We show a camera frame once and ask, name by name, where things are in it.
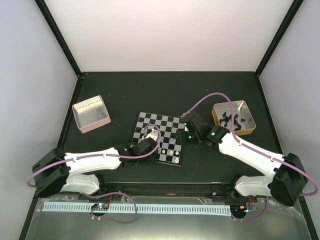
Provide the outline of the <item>pile of black chess pieces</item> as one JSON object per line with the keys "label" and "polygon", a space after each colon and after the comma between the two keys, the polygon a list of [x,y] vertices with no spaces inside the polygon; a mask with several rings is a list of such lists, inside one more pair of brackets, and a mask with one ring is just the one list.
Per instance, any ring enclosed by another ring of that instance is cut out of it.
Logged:
{"label": "pile of black chess pieces", "polygon": [[219,119],[219,124],[225,128],[227,128],[228,126],[234,126],[234,130],[239,131],[243,128],[241,123],[244,123],[245,121],[246,119],[244,118],[241,118],[239,121],[238,114],[235,114],[232,120],[232,114],[227,115],[227,113],[224,112],[222,114],[222,118]]}

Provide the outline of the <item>black frame post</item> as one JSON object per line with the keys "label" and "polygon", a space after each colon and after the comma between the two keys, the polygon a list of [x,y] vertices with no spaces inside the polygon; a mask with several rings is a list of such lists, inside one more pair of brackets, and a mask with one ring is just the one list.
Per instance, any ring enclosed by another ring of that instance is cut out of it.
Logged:
{"label": "black frame post", "polygon": [[75,75],[78,77],[82,74],[63,34],[61,33],[49,7],[46,4],[45,0],[35,0],[34,1],[40,10],[42,16],[44,17],[47,25],[49,26],[51,32],[53,33],[58,45],[60,46],[62,52],[64,53],[67,61],[69,62],[72,70],[74,71]]}
{"label": "black frame post", "polygon": [[289,26],[291,25],[293,19],[295,18],[296,14],[298,13],[300,7],[302,6],[304,0],[293,0],[288,11],[286,12],[281,24],[279,25],[275,35],[273,36],[266,52],[264,53],[258,67],[255,70],[255,75],[260,77],[263,73],[265,67],[267,66],[269,60],[271,59],[273,53],[277,49],[279,43],[281,42],[282,38],[284,37],[286,31],[288,30]]}

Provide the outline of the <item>pink metal tin box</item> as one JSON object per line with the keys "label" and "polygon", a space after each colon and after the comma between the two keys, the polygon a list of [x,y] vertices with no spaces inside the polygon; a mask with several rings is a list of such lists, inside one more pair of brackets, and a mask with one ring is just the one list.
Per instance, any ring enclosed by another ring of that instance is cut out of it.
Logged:
{"label": "pink metal tin box", "polygon": [[100,95],[75,103],[71,109],[82,134],[111,123],[111,117]]}

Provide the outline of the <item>black and white chessboard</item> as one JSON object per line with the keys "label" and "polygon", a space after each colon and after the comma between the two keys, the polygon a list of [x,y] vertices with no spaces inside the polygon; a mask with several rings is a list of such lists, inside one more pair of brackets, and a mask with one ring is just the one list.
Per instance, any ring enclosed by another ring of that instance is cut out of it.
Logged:
{"label": "black and white chessboard", "polygon": [[146,125],[156,125],[161,134],[160,145],[155,161],[161,164],[181,166],[182,145],[177,139],[176,133],[178,130],[183,130],[185,125],[180,122],[179,117],[160,115],[155,113],[140,112],[133,132],[132,142],[139,143],[144,138],[145,133],[150,133],[151,129],[145,130]]}

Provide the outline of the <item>gold metal tin tray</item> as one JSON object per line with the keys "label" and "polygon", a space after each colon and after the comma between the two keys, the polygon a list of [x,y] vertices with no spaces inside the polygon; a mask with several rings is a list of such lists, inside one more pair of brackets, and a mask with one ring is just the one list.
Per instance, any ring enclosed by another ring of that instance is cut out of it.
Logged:
{"label": "gold metal tin tray", "polygon": [[234,120],[235,114],[239,115],[239,122],[241,118],[246,119],[244,123],[241,123],[241,130],[234,130],[234,126],[228,125],[227,129],[231,130],[233,128],[237,136],[249,135],[256,129],[256,123],[254,121],[254,118],[249,110],[247,103],[244,100],[232,101],[231,104],[229,104],[228,102],[216,103],[211,111],[214,123],[216,125],[222,126],[219,123],[219,119],[222,118],[222,114],[224,112],[226,112],[227,115],[231,114],[232,121]]}

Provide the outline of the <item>black frame post right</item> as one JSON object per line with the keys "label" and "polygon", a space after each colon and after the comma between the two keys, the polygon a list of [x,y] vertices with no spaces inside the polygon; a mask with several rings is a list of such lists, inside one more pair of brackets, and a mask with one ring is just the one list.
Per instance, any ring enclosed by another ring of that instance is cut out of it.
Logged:
{"label": "black frame post right", "polygon": [[286,12],[281,24],[279,25],[275,35],[273,36],[266,52],[264,53],[258,67],[255,70],[255,75],[260,77],[263,73],[265,67],[267,66],[269,60],[271,59],[273,53],[277,49],[279,43],[281,42],[282,38],[284,37],[286,31],[288,30],[289,26],[291,25],[293,19],[295,18],[296,14],[298,13],[300,7],[302,6],[304,0],[293,0],[288,11]]}

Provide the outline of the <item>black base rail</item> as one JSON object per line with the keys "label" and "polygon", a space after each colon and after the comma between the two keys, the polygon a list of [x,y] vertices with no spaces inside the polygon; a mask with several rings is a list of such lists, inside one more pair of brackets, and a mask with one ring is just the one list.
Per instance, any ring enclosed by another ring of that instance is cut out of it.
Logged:
{"label": "black base rail", "polygon": [[129,183],[110,182],[100,186],[93,196],[121,192],[139,197],[209,197],[214,201],[240,203],[257,196],[242,196],[229,183]]}

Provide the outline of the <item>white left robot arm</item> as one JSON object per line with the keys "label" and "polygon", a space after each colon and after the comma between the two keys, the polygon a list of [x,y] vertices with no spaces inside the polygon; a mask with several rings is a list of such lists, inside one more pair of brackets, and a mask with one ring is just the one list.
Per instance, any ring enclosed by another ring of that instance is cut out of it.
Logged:
{"label": "white left robot arm", "polygon": [[103,199],[108,192],[97,171],[130,168],[140,161],[154,161],[159,140],[147,137],[139,143],[119,144],[101,151],[65,153],[54,148],[32,166],[27,185],[39,198],[61,192],[75,192]]}

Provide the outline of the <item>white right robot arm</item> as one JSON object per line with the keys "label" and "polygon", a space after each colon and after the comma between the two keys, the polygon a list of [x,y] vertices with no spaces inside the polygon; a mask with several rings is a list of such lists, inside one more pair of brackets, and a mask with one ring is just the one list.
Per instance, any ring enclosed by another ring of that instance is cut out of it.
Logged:
{"label": "white right robot arm", "polygon": [[300,158],[289,153],[284,156],[260,148],[220,125],[208,125],[198,113],[190,112],[181,118],[184,139],[209,151],[231,156],[255,168],[261,176],[236,177],[228,187],[228,198],[234,202],[248,196],[273,197],[279,203],[293,207],[301,196],[308,179]]}

